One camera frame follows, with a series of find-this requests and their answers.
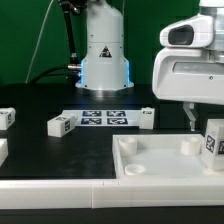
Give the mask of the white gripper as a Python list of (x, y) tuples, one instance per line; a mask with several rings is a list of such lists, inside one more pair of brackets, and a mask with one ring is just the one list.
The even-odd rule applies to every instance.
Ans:
[(224, 105), (224, 64), (212, 61), (205, 49), (164, 48), (154, 62), (152, 90), (158, 99), (184, 102), (195, 131), (194, 103)]

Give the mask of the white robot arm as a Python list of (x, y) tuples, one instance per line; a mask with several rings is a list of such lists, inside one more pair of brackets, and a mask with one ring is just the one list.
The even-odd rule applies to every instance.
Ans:
[[(76, 86), (98, 96), (133, 86), (123, 53), (123, 15), (106, 0), (58, 0), (69, 39), (69, 68)], [(87, 13), (87, 55), (78, 60), (71, 15)], [(192, 113), (196, 103), (224, 105), (224, 0), (200, 0), (199, 13), (160, 32), (163, 49), (157, 54), (152, 90), (163, 100), (182, 101)]]

